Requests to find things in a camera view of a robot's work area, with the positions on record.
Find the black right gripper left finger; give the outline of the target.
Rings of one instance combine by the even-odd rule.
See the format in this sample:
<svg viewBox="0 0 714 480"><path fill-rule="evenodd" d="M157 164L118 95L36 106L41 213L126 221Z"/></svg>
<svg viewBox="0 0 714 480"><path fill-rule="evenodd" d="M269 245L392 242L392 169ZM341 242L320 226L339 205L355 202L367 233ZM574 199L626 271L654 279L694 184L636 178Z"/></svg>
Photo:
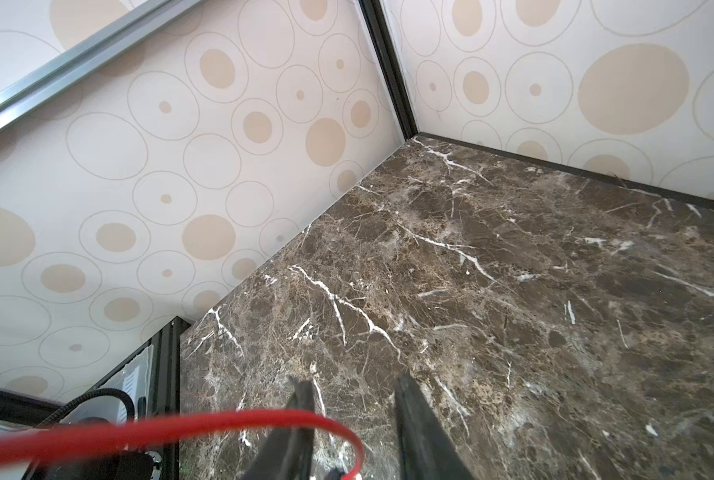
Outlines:
<svg viewBox="0 0 714 480"><path fill-rule="evenodd" d="M311 381L290 377L294 393L285 409L314 413ZM302 427L275 427L240 479L310 479L315 433Z"/></svg>

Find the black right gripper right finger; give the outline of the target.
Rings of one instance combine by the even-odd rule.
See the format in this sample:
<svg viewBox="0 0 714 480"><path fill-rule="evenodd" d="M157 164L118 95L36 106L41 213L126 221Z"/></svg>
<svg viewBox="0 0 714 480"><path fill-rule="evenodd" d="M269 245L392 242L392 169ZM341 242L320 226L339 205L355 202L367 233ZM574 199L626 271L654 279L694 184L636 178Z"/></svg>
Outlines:
<svg viewBox="0 0 714 480"><path fill-rule="evenodd" d="M402 479L474 478L409 373L395 386L395 418Z"/></svg>

